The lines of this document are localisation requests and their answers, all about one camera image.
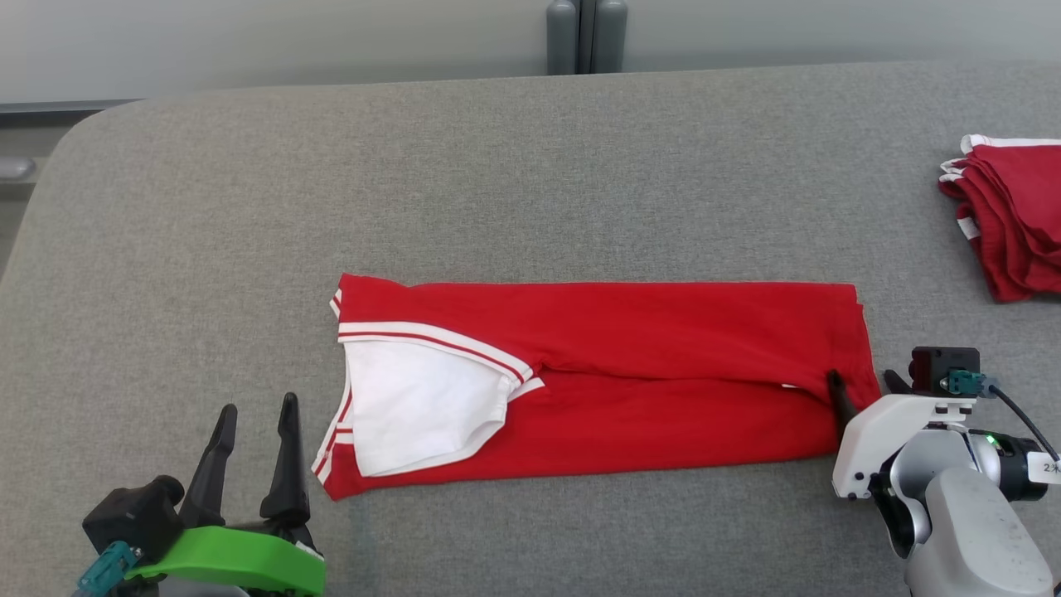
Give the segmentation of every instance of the stack of folded red shirts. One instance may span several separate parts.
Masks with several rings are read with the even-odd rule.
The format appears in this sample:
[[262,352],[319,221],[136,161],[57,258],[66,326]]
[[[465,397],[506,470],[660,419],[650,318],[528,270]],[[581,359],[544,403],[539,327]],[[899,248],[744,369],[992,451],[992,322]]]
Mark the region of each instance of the stack of folded red shirts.
[[966,135],[940,189],[1001,303],[1061,292],[1061,139]]

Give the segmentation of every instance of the gray table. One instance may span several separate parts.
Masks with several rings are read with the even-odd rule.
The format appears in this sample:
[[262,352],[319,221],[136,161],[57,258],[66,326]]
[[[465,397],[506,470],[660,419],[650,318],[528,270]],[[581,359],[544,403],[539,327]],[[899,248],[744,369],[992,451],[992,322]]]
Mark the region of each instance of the gray table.
[[[428,280],[851,281],[880,369],[980,348],[1061,438],[1061,305],[992,304],[934,183],[964,133],[1061,136],[1051,64],[816,66],[295,87],[136,103],[59,144],[0,282],[0,593],[69,593],[82,516],[187,481],[241,409],[251,519],[286,390],[307,457],[343,388],[342,270]],[[1002,405],[973,421],[1021,433]],[[456,484],[338,504],[331,595],[906,595],[828,459]],[[1061,569],[1050,494],[1021,506]]]

